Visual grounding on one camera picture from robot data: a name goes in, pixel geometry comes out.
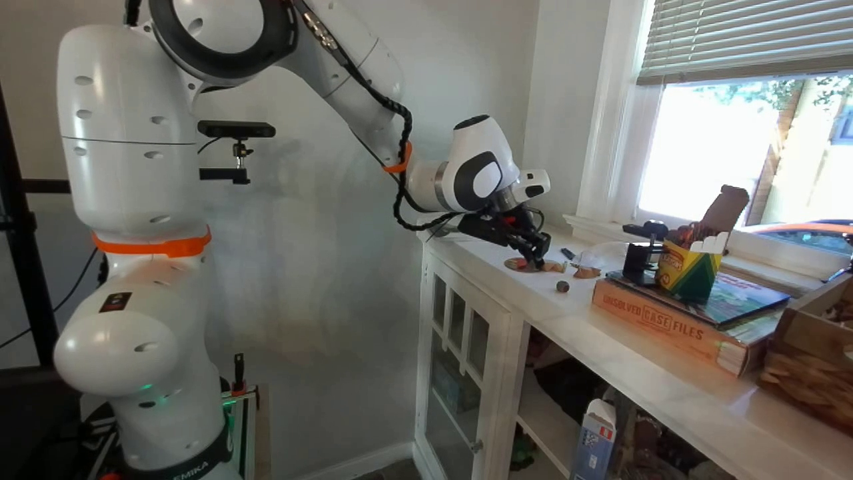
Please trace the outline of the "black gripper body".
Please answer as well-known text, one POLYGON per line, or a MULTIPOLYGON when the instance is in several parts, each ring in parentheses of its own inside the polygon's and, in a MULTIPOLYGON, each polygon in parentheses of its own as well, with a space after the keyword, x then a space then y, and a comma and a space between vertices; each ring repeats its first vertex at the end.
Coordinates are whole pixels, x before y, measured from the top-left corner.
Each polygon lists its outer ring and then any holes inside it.
POLYGON ((538 241, 532 232, 532 221, 524 209, 508 209, 508 213, 495 213, 495 215, 464 215, 459 221, 459 229, 464 235, 495 241, 495 244, 508 244, 508 248, 532 248, 538 241))

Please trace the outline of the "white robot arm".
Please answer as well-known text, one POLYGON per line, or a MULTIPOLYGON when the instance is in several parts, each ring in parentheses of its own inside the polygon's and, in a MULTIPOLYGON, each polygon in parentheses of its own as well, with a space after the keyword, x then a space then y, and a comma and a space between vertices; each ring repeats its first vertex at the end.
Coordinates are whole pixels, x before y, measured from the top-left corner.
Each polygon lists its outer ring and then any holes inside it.
POLYGON ((283 67, 348 125, 428 232, 464 232, 538 267, 528 203, 548 176, 513 165, 500 125, 452 125, 445 160, 411 149, 399 68, 344 0, 149 0, 141 25, 57 41, 57 125, 77 217, 109 275, 60 328, 57 375, 109 403, 121 480, 241 480, 221 375, 204 348, 195 99, 283 67))

